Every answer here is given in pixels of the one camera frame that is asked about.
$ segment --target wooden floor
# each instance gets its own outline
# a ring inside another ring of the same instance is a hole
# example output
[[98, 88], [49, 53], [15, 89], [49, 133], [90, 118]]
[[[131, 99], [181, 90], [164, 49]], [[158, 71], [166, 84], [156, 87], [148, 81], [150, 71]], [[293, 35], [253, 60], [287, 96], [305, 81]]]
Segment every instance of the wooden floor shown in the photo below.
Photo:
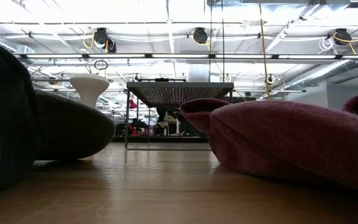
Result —
[[239, 174], [211, 152], [125, 151], [37, 162], [0, 193], [0, 223], [355, 223], [358, 195]]

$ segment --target perforated tabletop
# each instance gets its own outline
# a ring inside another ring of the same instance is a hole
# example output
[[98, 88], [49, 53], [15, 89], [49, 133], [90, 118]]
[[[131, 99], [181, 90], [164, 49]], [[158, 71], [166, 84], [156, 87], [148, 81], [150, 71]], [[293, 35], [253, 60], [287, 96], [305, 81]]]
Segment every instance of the perforated tabletop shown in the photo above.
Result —
[[151, 108], [177, 108], [200, 98], [221, 99], [233, 88], [233, 83], [127, 82], [127, 89]]

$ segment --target white stool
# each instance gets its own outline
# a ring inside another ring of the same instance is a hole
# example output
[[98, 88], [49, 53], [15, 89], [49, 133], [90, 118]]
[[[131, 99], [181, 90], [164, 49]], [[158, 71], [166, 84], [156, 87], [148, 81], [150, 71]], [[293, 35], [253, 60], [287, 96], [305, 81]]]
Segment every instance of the white stool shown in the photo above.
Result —
[[81, 102], [92, 108], [96, 107], [96, 101], [110, 85], [109, 81], [95, 74], [78, 74], [70, 78], [70, 83], [80, 94]]

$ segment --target red bean bag chair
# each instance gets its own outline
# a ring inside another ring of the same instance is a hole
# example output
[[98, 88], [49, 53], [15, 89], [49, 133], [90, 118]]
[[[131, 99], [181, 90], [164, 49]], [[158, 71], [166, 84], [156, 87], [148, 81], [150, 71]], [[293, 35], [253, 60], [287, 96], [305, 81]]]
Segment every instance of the red bean bag chair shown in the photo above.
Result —
[[290, 101], [183, 104], [218, 161], [246, 174], [358, 189], [358, 115]]

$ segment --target gray bean bag chair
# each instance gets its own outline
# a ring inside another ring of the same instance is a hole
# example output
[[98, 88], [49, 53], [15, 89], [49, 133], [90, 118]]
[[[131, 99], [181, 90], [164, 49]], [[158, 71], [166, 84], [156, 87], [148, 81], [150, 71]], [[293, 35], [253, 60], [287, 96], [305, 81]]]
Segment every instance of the gray bean bag chair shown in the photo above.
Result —
[[27, 69], [0, 47], [0, 191], [26, 177], [35, 160], [92, 156], [114, 132], [99, 111], [35, 91]]

